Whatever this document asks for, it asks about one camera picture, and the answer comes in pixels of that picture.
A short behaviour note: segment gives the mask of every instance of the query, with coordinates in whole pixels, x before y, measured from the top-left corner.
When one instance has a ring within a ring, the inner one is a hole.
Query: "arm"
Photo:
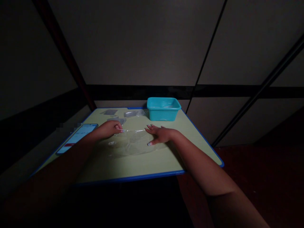
[[[158,137],[148,143],[172,141],[185,166],[208,197],[216,227],[269,227],[237,184],[208,155],[179,131],[148,126],[146,131]]]
[[[95,143],[121,133],[118,121],[107,121],[83,137],[63,155],[41,169],[4,201],[2,211],[6,220],[30,220],[44,214],[56,204],[76,180],[93,151]]]

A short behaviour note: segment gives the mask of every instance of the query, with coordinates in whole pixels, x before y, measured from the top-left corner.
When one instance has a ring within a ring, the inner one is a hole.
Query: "plastic container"
[[[148,98],[147,108],[151,121],[175,121],[181,105],[175,98]]]

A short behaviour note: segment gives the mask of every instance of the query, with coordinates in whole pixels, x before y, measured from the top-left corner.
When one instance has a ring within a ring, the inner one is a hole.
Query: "phone screen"
[[[56,154],[63,154],[68,151],[74,144],[81,140],[84,136],[92,132],[98,124],[84,124],[82,125],[75,134],[57,151]]]

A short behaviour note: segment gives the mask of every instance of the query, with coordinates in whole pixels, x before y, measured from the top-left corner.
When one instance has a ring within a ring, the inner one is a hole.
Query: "dark red floor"
[[[223,169],[270,227],[303,227],[304,146],[246,145],[215,150],[225,163]],[[189,174],[178,176],[178,180],[194,226],[213,227],[206,199],[197,184]]]

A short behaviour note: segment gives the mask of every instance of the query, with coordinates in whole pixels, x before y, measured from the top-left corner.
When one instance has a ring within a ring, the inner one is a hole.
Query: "clear plastic bag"
[[[129,111],[129,112],[125,112],[123,114],[124,117],[134,117],[134,116],[144,116],[146,113],[143,109],[139,109],[139,110],[134,110],[134,111]]]
[[[125,130],[124,133],[102,140],[98,146],[103,147],[102,151],[110,158],[141,155],[168,147],[165,143],[148,146],[147,144],[153,139],[153,135],[145,130]]]

